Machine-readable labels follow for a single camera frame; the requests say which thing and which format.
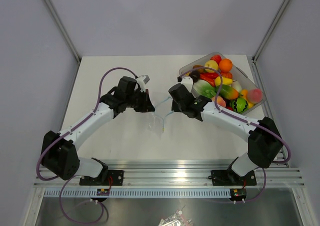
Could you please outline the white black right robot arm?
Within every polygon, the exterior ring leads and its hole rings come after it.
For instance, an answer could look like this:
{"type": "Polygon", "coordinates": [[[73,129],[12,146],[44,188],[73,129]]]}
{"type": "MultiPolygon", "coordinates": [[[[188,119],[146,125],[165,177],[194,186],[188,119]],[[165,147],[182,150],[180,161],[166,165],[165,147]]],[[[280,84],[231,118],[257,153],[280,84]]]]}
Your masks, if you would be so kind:
{"type": "Polygon", "coordinates": [[[271,118],[261,120],[248,118],[226,108],[205,96],[194,97],[187,88],[178,83],[169,89],[172,107],[189,118],[212,123],[234,133],[247,143],[247,152],[235,158],[225,170],[212,170],[210,179],[214,186],[255,186],[254,170],[268,168],[283,143],[271,118]]]}

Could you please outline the orange pink toy peach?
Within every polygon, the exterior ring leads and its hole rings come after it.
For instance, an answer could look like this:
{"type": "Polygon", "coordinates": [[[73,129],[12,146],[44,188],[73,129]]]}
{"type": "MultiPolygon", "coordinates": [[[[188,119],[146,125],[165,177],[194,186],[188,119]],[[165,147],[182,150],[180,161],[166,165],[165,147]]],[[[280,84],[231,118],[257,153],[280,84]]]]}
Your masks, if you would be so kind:
{"type": "Polygon", "coordinates": [[[215,105],[218,105],[219,107],[226,108],[227,106],[225,100],[220,96],[214,96],[211,100],[215,105]]]}

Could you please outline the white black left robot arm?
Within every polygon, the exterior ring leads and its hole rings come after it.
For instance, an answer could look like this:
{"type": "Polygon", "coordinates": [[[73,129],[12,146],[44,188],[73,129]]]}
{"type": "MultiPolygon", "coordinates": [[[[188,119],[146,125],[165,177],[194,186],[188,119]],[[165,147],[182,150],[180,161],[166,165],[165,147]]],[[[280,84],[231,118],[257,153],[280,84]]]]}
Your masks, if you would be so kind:
{"type": "Polygon", "coordinates": [[[154,112],[146,88],[149,80],[148,75],[122,77],[107,94],[99,95],[94,109],[75,124],[58,133],[47,132],[37,165],[46,167],[56,178],[65,181],[83,176],[94,185],[103,185],[108,180],[107,164],[96,158],[78,157],[78,149],[101,126],[128,108],[138,113],[154,112]]]}

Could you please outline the clear zip top bag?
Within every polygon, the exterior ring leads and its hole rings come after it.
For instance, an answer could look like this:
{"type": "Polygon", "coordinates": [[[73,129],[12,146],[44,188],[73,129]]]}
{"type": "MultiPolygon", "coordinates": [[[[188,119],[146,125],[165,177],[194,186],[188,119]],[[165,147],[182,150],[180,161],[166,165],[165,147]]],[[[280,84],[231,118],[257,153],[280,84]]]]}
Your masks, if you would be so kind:
{"type": "Polygon", "coordinates": [[[157,102],[154,106],[155,111],[148,117],[148,128],[157,135],[165,132],[166,119],[173,113],[171,109],[172,97],[157,102]]]}

